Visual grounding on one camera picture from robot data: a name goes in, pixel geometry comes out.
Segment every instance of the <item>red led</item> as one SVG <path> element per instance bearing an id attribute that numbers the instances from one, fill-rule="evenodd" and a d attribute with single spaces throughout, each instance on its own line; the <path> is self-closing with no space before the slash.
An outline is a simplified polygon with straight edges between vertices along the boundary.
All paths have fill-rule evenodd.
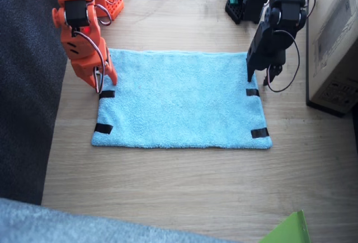
<path id="1" fill-rule="evenodd" d="M 89 26 L 86 26 L 83 28 L 83 33 L 85 33 L 86 35 L 90 34 L 91 33 L 91 27 Z"/>

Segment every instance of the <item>gray fabric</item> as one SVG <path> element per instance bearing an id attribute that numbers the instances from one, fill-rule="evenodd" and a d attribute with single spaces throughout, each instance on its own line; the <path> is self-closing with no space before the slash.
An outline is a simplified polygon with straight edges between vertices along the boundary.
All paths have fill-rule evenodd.
<path id="1" fill-rule="evenodd" d="M 232 242 L 115 219 L 76 216 L 7 199 L 0 199 L 0 212 L 0 243 Z"/>
<path id="2" fill-rule="evenodd" d="M 40 204 L 66 65 L 57 0 L 0 0 L 0 197 Z"/>

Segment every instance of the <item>cardboard box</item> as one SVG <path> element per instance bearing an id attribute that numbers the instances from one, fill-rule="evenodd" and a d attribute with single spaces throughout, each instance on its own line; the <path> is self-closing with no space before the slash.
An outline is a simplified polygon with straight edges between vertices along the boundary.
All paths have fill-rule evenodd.
<path id="1" fill-rule="evenodd" d="M 317 0 L 307 22 L 306 60 L 307 105 L 349 112 L 358 102 L 358 0 Z"/>

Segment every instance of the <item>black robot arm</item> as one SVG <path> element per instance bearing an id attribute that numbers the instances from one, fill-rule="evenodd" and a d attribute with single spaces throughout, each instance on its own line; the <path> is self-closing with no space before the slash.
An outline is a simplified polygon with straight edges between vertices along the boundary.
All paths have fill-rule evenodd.
<path id="1" fill-rule="evenodd" d="M 267 0 L 228 0 L 225 10 L 239 24 L 241 20 L 259 23 Z M 282 71 L 286 49 L 306 23 L 305 0 L 270 0 L 265 19 L 260 22 L 247 53 L 247 74 L 250 82 L 255 70 L 269 68 L 270 82 Z"/>
<path id="2" fill-rule="evenodd" d="M 286 62 L 285 51 L 305 25 L 307 14 L 304 5 L 305 0 L 270 0 L 265 20 L 260 22 L 247 53 L 249 82 L 255 70 L 270 68 L 270 82 L 281 73 Z"/>

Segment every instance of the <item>black cable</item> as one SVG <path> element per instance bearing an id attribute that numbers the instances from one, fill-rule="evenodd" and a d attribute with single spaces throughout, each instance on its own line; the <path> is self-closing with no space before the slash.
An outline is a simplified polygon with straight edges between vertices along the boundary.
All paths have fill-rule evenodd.
<path id="1" fill-rule="evenodd" d="M 283 92 L 283 91 L 285 91 L 287 88 L 289 88 L 289 87 L 291 86 L 291 84 L 293 83 L 293 81 L 295 80 L 296 75 L 297 75 L 297 72 L 298 72 L 298 69 L 300 68 L 300 51 L 299 51 L 299 49 L 298 49 L 297 43 L 296 43 L 296 41 L 295 41 L 295 38 L 291 35 L 291 33 L 287 32 L 286 30 L 275 30 L 274 33 L 285 33 L 285 34 L 288 34 L 288 35 L 292 38 L 292 40 L 293 40 L 293 42 L 294 42 L 294 44 L 295 44 L 295 46 L 296 46 L 297 55 L 298 55 L 298 65 L 297 65 L 296 72 L 295 72 L 295 74 L 294 74 L 294 76 L 293 76 L 293 78 L 292 78 L 292 81 L 289 83 L 289 85 L 287 85 L 285 88 L 283 88 L 283 89 L 281 89 L 281 90 L 274 90 L 274 89 L 271 88 L 271 85 L 270 85 L 270 74 L 269 74 L 269 69 L 270 69 L 271 65 L 269 65 L 268 69 L 266 70 L 267 85 L 268 85 L 269 89 L 270 89 L 272 92 L 279 93 L 279 92 Z"/>
<path id="2" fill-rule="evenodd" d="M 313 7 L 312 7 L 310 13 L 308 14 L 307 18 L 308 18 L 308 17 L 311 15 L 311 13 L 313 12 L 313 9 L 314 9 L 314 7 L 315 7 L 315 2 L 316 2 L 316 0 L 314 0 Z"/>

